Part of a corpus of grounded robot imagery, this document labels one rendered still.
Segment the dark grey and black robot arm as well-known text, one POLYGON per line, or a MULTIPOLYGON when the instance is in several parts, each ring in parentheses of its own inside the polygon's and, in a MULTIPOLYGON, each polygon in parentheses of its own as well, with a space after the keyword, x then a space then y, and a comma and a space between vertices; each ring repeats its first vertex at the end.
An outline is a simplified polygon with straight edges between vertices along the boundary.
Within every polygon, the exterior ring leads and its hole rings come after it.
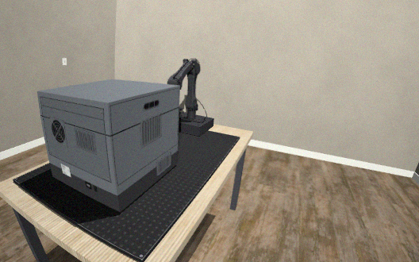
POLYGON ((197 104, 198 100, 196 100, 196 93, 195 93, 196 80, 198 77, 197 74, 199 74, 201 70, 200 65, 198 64, 197 60, 188 61, 188 59, 183 59, 183 65, 177 71, 178 73, 176 72, 177 73, 177 74, 175 73, 176 75, 173 74, 167 81, 167 84, 171 84, 171 85, 179 85, 180 83, 180 90, 181 90, 181 87, 183 85, 182 81, 187 75, 188 87, 187 87, 187 97, 186 97, 186 103, 185 103, 185 107, 187 109, 187 116, 181 115, 179 116, 179 119, 203 123, 205 120, 195 117, 196 110, 198 110, 198 104, 197 104), (173 76, 176 79, 174 79, 173 76))

